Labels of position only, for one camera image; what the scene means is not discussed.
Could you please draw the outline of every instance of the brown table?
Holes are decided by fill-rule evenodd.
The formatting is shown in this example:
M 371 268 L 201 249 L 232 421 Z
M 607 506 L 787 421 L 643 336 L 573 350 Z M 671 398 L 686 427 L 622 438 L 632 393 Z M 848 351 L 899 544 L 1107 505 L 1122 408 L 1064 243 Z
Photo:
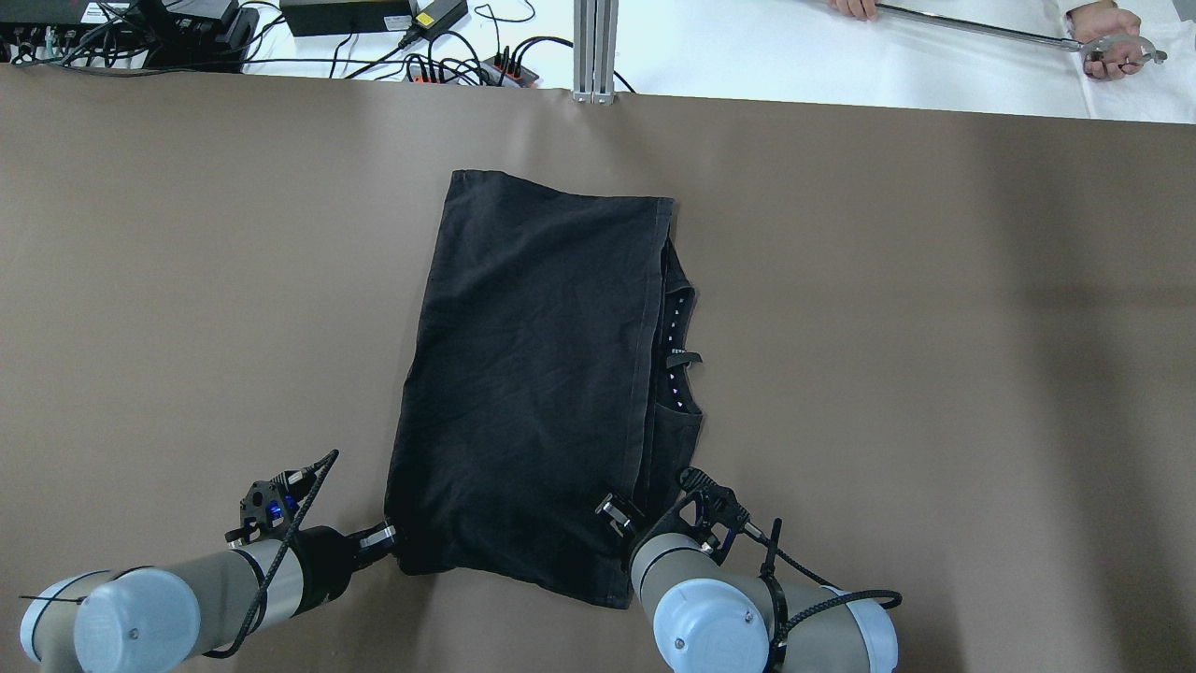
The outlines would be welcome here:
M 382 514 L 448 173 L 681 202 L 695 464 L 903 671 L 1196 669 L 1191 127 L 0 68 L 0 669 L 19 593 Z M 761 555 L 731 559 L 752 571 Z M 184 671 L 665 671 L 642 613 L 362 573 Z

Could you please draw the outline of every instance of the human hand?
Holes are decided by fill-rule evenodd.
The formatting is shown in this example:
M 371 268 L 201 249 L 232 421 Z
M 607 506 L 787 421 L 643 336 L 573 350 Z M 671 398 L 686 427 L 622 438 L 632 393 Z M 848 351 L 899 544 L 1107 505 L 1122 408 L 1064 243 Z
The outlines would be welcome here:
M 855 17 L 861 22 L 877 18 L 877 0 L 826 0 L 826 5 L 838 10 L 844 17 Z
M 1105 35 L 1127 33 L 1137 36 L 1142 19 L 1128 10 L 1118 10 L 1115 2 L 1102 0 L 1081 5 L 1067 13 L 1072 17 L 1072 36 L 1080 42 L 1091 42 Z M 1084 72 L 1092 79 L 1122 79 L 1142 69 L 1142 49 L 1130 42 L 1118 42 L 1100 55 L 1100 60 L 1084 63 Z

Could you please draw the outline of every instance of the white label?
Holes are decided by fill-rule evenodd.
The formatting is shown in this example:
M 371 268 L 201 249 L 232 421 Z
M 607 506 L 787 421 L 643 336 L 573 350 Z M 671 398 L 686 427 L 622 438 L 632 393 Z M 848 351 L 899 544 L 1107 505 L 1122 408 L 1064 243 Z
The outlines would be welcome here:
M 129 8 L 132 2 L 104 2 L 109 7 L 123 12 Z M 114 19 L 109 12 L 105 12 L 99 2 L 87 2 L 87 8 L 83 11 L 83 18 L 79 19 L 81 24 L 106 24 L 109 20 Z
M 386 23 L 386 30 L 407 30 L 411 27 L 411 17 L 383 17 L 382 20 Z

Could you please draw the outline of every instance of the folded black pants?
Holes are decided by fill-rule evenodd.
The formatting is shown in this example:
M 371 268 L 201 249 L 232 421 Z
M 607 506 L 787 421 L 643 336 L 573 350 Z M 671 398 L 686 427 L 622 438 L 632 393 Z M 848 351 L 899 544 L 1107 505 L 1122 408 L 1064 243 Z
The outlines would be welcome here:
M 628 606 L 621 542 L 593 510 L 614 491 L 663 514 L 701 426 L 672 213 L 453 173 L 386 489 L 404 573 L 474 568 Z

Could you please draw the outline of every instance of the black box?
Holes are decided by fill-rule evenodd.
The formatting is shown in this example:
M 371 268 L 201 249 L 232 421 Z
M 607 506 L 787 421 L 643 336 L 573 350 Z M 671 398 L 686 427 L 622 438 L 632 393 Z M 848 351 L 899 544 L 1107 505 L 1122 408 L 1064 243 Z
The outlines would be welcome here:
M 349 32 L 405 32 L 419 12 L 415 0 L 282 0 L 295 37 Z

